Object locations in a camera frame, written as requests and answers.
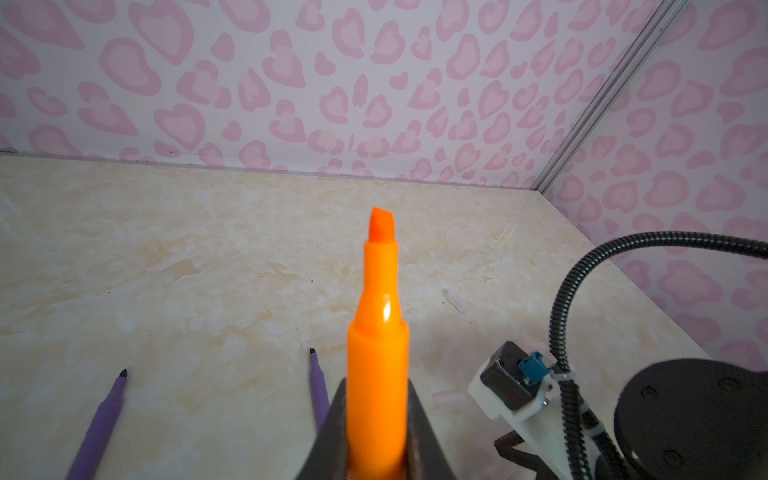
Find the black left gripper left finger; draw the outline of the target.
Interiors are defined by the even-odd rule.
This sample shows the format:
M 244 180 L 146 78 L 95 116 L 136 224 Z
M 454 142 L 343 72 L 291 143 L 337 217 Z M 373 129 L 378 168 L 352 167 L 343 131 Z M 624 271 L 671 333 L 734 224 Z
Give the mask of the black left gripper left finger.
M 348 478 L 349 452 L 346 415 L 347 379 L 339 383 L 329 411 L 296 480 Z

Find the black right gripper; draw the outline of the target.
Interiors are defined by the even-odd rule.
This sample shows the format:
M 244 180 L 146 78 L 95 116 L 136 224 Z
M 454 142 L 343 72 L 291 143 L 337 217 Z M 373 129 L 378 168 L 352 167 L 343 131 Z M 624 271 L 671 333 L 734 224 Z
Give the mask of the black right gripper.
M 764 479 L 767 375 L 704 359 L 655 363 L 620 393 L 607 429 L 558 380 L 570 479 Z

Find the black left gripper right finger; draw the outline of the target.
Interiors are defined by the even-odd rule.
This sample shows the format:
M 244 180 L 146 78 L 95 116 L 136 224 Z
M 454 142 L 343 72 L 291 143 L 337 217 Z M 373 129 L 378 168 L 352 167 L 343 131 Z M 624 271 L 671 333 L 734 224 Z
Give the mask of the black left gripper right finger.
M 405 455 L 406 479 L 456 480 L 411 380 L 408 381 Z

